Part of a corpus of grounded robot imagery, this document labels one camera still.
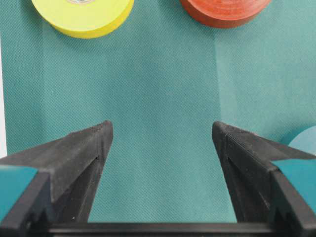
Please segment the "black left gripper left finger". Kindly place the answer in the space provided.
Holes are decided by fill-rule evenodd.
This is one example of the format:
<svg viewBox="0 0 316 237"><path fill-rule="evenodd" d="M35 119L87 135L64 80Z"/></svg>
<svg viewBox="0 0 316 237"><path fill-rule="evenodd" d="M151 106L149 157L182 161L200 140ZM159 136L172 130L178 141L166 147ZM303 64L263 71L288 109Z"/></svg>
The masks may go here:
<svg viewBox="0 0 316 237"><path fill-rule="evenodd" d="M113 125L96 126L0 160L0 234L25 237L32 225L87 222Z"/></svg>

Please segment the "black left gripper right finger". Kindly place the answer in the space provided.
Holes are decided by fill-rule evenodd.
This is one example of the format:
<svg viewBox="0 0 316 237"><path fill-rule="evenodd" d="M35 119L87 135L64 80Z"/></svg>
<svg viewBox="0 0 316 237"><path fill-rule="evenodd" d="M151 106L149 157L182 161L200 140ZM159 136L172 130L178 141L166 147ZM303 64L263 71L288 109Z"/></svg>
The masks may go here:
<svg viewBox="0 0 316 237"><path fill-rule="evenodd" d="M289 236L314 237L316 212L281 165L303 176L316 157L216 121L212 140L241 223L273 223Z"/></svg>

